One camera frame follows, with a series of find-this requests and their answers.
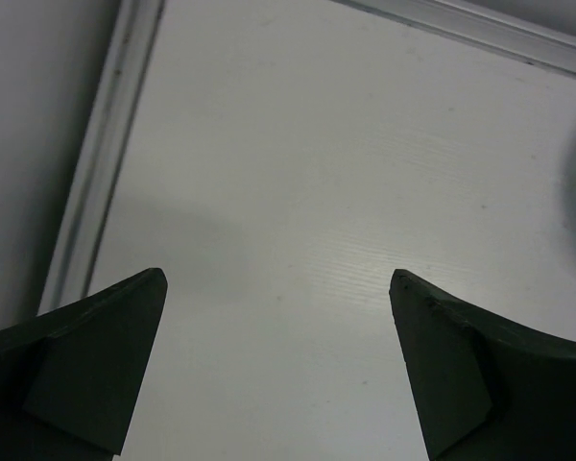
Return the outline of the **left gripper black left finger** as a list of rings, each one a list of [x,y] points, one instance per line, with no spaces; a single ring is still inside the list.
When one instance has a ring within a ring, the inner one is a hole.
[[[150,268],[0,330],[0,460],[121,454],[167,290]]]

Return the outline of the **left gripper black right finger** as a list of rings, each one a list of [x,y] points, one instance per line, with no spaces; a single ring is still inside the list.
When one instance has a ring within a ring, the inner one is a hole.
[[[390,303],[431,460],[576,460],[576,342],[404,269]]]

